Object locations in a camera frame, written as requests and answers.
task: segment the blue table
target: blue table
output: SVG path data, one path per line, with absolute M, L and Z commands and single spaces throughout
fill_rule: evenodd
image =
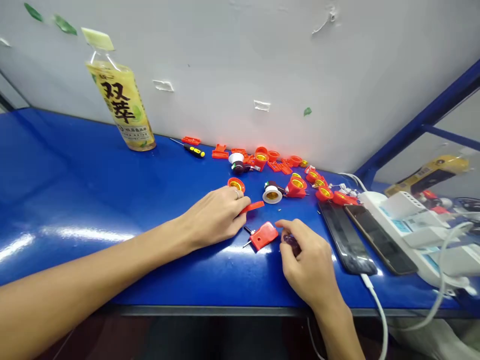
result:
M 199 146 L 207 155 L 197 159 L 157 136 L 156 149 L 134 152 L 112 125 L 33 108 L 0 115 L 0 124 L 0 285 L 173 219 L 232 176 L 227 160 L 212 159 L 209 146 Z M 330 183 L 355 188 L 340 175 L 322 175 Z M 286 186 L 289 176 L 266 167 L 242 180 L 255 202 L 261 200 L 265 181 Z M 251 211 L 247 225 L 258 229 L 266 221 L 299 218 L 331 241 L 317 213 L 314 191 L 310 194 Z M 124 306 L 129 314 L 305 311 L 305 303 L 282 273 L 279 242 L 255 253 L 250 246 L 242 248 L 248 237 L 242 230 L 230 240 L 167 264 L 110 304 Z M 393 276 L 366 247 L 379 269 L 371 281 L 387 314 L 424 314 L 433 304 L 434 289 L 416 274 Z M 375 303 L 360 277 L 347 274 L 333 258 L 339 288 L 353 313 L 374 314 Z M 441 309 L 445 317 L 466 315 L 454 299 L 445 299 Z

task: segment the bottle label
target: bottle label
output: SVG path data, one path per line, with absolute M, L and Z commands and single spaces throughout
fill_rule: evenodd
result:
M 155 142 L 149 119 L 140 98 L 134 73 L 96 67 L 87 63 L 93 81 L 97 85 L 125 142 L 131 147 L 143 148 Z

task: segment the hand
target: hand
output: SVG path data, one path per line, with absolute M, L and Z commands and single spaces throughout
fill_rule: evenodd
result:
M 235 187 L 224 186 L 210 191 L 178 218 L 188 241 L 199 249 L 233 238 L 247 222 L 239 213 L 251 203 Z
M 279 220 L 283 274 L 290 286 L 314 311 L 325 312 L 332 306 L 344 304 L 335 279 L 332 248 L 321 236 L 302 221 Z M 301 248 L 295 258 L 284 236 L 293 234 Z

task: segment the screwdriver shaft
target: screwdriver shaft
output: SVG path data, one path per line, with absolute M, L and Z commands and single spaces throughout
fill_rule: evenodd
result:
M 176 142 L 177 144 L 180 144 L 180 145 L 183 146 L 183 144 L 182 144 L 181 142 L 179 142 L 179 141 L 177 141 L 177 140 L 173 140 L 171 137 L 169 137 L 169 139 L 172 140 L 172 141 L 174 141 L 174 142 Z

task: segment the smartphone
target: smartphone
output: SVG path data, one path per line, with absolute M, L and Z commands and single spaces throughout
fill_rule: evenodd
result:
M 375 275 L 377 267 L 342 206 L 327 201 L 319 202 L 318 207 L 345 270 L 354 275 Z
M 344 209 L 392 273 L 406 275 L 419 270 L 370 211 L 358 205 L 345 205 Z

